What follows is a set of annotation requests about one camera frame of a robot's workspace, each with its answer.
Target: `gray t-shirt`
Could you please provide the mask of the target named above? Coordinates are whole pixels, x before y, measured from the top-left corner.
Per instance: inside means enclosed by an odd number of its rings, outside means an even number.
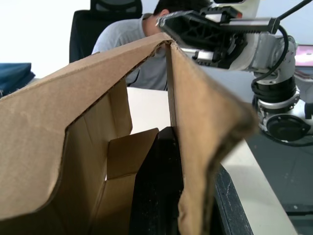
[[[114,47],[144,38],[145,34],[142,29],[142,21],[148,16],[149,14],[146,14],[140,19],[112,23],[100,34],[92,53],[110,50]],[[126,78],[126,83],[130,87],[166,90],[165,50],[160,49],[154,57],[149,58],[139,68],[134,70]]]

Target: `person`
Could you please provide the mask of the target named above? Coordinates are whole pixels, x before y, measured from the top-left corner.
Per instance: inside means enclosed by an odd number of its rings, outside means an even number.
[[[114,47],[160,33],[157,19],[171,12],[200,10],[209,5],[208,0],[159,0],[153,14],[144,14],[140,19],[112,23],[104,29],[94,45],[92,53],[103,52]],[[139,68],[126,78],[129,87],[153,90],[167,89],[165,50],[159,49]]]

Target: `chair backrest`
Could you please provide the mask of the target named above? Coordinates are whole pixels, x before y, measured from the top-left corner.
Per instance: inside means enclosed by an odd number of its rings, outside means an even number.
[[[69,42],[69,62],[91,55],[101,32],[110,24],[140,18],[141,0],[91,0],[90,10],[76,11]]]

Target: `blue fabric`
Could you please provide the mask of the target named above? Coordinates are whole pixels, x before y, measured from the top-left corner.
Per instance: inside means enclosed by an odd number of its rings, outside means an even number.
[[[0,98],[23,88],[34,77],[31,63],[0,63]]]

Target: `white table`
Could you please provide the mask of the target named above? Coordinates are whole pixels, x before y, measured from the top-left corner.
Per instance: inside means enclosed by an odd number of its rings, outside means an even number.
[[[170,126],[167,92],[128,88],[132,134]],[[296,235],[245,141],[222,162],[235,185],[254,235]]]

